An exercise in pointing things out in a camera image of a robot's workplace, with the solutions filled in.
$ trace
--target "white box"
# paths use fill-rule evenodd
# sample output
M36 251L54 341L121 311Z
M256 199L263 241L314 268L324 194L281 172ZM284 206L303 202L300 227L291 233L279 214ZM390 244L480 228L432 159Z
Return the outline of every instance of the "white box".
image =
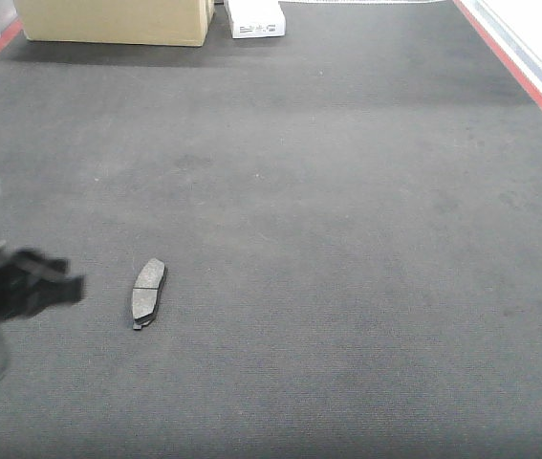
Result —
M286 34L286 16L277 0L225 0L232 38Z

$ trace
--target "gray carpet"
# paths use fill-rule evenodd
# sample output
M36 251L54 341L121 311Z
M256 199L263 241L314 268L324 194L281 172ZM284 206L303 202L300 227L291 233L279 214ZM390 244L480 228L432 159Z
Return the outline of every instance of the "gray carpet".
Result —
M0 458L542 458L542 113L449 2L0 56ZM128 296L166 262L158 319Z

